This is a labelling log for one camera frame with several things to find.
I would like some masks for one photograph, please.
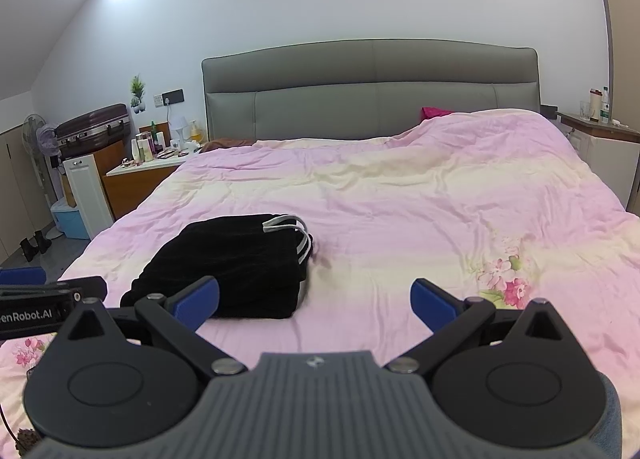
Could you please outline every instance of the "gray headboard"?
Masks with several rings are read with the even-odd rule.
[[[421,107],[540,112],[538,56],[452,40],[339,40],[202,62],[209,139],[358,140],[420,122]]]

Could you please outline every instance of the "bed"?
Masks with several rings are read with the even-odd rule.
[[[210,320],[201,336],[250,367],[264,351],[370,349],[385,363],[430,334],[409,305],[416,277],[499,307],[543,296],[618,389],[625,457],[640,447],[640,220],[538,113],[534,50],[353,40],[202,68],[210,137],[260,142],[194,156],[63,278],[103,276],[116,306],[188,223],[296,214],[315,248],[293,317]],[[423,106],[456,113],[420,122]],[[24,375],[50,338],[0,347],[12,428],[28,425]]]

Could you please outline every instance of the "glass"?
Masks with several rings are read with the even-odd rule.
[[[580,118],[588,120],[591,116],[591,105],[584,100],[580,101]]]

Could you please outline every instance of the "floral print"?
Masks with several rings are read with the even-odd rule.
[[[32,368],[40,361],[46,349],[46,343],[40,338],[27,338],[15,346],[15,362],[23,368]]]
[[[499,309],[524,309],[537,276],[534,263],[523,258],[523,240],[502,240],[497,259],[483,259],[471,265],[479,295]]]

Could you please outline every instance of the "brown suitcase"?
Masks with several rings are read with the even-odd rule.
[[[125,104],[86,113],[57,126],[56,137],[64,160],[84,156],[119,142],[131,132]]]

